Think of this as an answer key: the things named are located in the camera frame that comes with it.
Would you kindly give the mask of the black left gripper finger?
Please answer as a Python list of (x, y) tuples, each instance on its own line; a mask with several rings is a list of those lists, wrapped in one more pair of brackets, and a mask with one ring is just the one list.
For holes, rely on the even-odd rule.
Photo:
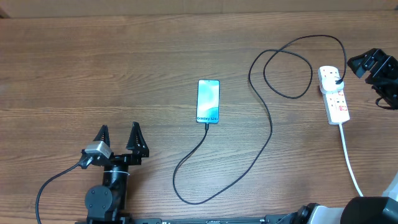
[(94, 141), (103, 141), (108, 147), (111, 146), (109, 138), (109, 129), (107, 125), (102, 125), (96, 137), (94, 138)]
[(129, 140), (126, 145), (126, 149), (132, 151), (132, 154), (138, 156), (148, 156), (149, 148), (142, 135), (141, 128), (138, 122), (132, 123), (132, 129), (129, 136)]

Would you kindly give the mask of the Samsung Galaxy smartphone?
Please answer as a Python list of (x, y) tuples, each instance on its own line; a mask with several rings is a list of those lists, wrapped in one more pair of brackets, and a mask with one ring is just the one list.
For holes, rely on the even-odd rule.
[(217, 124), (220, 117), (220, 81), (199, 80), (197, 91), (197, 123)]

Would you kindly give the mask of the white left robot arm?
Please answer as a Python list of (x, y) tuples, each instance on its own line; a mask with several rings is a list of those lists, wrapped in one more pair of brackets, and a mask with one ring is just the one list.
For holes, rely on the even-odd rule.
[(116, 155), (111, 150), (109, 130), (103, 125), (93, 142), (81, 151), (81, 168), (89, 165), (103, 167), (102, 184), (89, 189), (85, 196), (87, 223), (134, 223), (126, 213), (129, 167), (138, 166), (143, 157), (149, 157), (149, 148), (139, 123), (133, 122), (126, 144), (127, 154)]

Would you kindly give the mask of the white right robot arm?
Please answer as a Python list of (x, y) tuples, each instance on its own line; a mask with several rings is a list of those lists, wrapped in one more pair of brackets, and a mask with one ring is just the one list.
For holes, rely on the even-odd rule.
[[(372, 89), (379, 95), (375, 104), (384, 100), (385, 110), (397, 109), (397, 60), (381, 49), (371, 49), (352, 57), (347, 66), (361, 78), (366, 72), (365, 79)], [(355, 179), (348, 151), (346, 147), (343, 123), (349, 121), (349, 111), (343, 91), (344, 83), (334, 83), (339, 79), (335, 67), (323, 66), (318, 69), (320, 91), (326, 110), (326, 117), (330, 125), (337, 125), (340, 130), (343, 154), (349, 174), (359, 196), (351, 199), (344, 208), (330, 208), (317, 203), (302, 206), (298, 211), (278, 218), (276, 223), (397, 223), (397, 177), (380, 197), (366, 197), (363, 195)]]

